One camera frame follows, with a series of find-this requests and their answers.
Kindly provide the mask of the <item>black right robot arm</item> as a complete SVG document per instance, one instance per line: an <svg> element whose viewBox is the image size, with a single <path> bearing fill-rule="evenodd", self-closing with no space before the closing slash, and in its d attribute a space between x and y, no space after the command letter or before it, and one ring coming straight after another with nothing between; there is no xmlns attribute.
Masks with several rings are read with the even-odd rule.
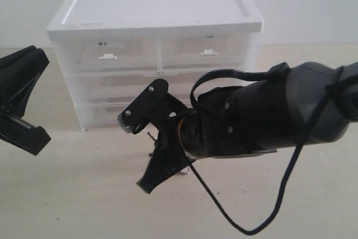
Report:
<svg viewBox="0 0 358 239"><path fill-rule="evenodd" d="M232 69L202 76L239 78L246 86L217 87L191 95L191 109L162 127L138 186L151 193L203 158L247 158L299 144L339 140L357 120L357 64L336 69L316 62L278 64L263 73Z"/></svg>

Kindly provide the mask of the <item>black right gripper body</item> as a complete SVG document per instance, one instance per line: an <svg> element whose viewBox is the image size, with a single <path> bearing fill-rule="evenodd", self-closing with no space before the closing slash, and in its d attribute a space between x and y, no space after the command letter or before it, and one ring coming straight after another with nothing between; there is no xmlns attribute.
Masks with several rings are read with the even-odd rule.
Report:
<svg viewBox="0 0 358 239"><path fill-rule="evenodd" d="M275 153L240 130L236 93L204 93L188 108L169 93L151 95L150 119L158 128L151 162L192 163L203 158L246 158Z"/></svg>

